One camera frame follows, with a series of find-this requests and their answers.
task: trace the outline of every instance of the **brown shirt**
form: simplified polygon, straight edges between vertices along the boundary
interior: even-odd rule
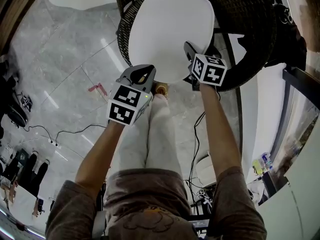
[[[108,179],[105,197],[106,239],[198,239],[184,219],[190,207],[183,180],[173,171],[120,171]],[[239,167],[218,177],[211,214],[207,239],[267,237]],[[95,200],[81,186],[66,181],[49,215],[46,239],[91,239],[95,215]]]

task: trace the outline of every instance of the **marble floor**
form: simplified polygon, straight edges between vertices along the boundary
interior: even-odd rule
[[[36,0],[23,18],[11,42],[9,59],[20,74],[17,92],[30,96],[33,107],[28,126],[45,127],[52,139],[61,130],[81,131],[90,124],[105,126],[108,95],[88,89],[101,83],[107,94],[113,82],[128,67],[117,43],[120,22],[118,10],[100,6],[86,11],[57,7],[48,0]],[[216,47],[227,61],[228,53],[222,36]],[[168,102],[171,108],[179,162],[184,179],[189,177],[194,154],[194,124],[204,111],[200,93],[186,82],[172,84]],[[221,103],[239,143],[239,114],[236,92],[221,93]],[[25,149],[39,152],[38,166],[50,160],[40,186],[39,196],[54,198],[65,180],[73,180],[77,169],[103,131],[92,126],[77,134],[61,133],[58,147],[49,142],[40,128],[17,129],[5,115],[1,156],[8,160],[13,152]],[[205,120],[197,128],[200,138],[199,157],[208,150]],[[197,173],[193,173],[194,184]]]

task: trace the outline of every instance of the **wicker chair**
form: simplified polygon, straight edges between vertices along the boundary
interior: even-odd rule
[[[124,60],[130,66],[129,36],[143,1],[117,0],[121,15],[117,32],[118,46]],[[276,42],[276,17],[271,0],[209,1],[222,32],[244,35],[241,41],[245,42],[247,48],[244,58],[227,71],[222,86],[217,88],[217,91],[223,92],[243,85],[266,64]],[[212,52],[212,49],[208,49],[207,55],[211,55],[210,52]]]

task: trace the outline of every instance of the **white cube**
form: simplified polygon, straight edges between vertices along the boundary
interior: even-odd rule
[[[221,86],[227,69],[226,61],[222,58],[195,54],[192,73],[200,83]]]
[[[132,126],[145,112],[153,95],[115,82],[108,100],[106,116],[123,125]]]

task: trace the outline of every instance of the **round white seat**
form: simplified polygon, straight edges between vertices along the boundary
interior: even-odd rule
[[[215,14],[208,0],[144,0],[129,37],[133,66],[152,64],[155,81],[173,84],[189,75],[184,43],[205,53],[212,39]]]

